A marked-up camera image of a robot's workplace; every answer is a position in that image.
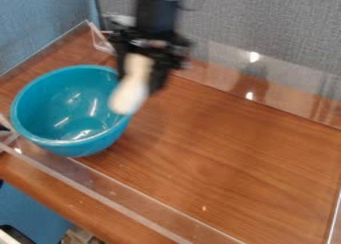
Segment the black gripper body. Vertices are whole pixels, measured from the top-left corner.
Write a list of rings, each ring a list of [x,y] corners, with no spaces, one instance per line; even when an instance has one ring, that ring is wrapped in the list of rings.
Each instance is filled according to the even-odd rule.
[[[180,0],[137,0],[135,24],[119,24],[110,35],[114,48],[130,45],[130,54],[142,54],[172,69],[184,69],[192,42],[176,30]]]

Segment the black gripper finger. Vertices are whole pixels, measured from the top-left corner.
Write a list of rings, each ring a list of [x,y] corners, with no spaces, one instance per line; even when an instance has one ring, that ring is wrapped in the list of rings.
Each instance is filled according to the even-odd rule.
[[[151,95],[166,86],[170,72],[172,67],[169,64],[164,62],[155,62],[149,81],[149,89]]]
[[[118,55],[118,72],[119,78],[122,79],[126,76],[126,58],[133,51],[133,47],[130,45],[118,45],[115,49]]]

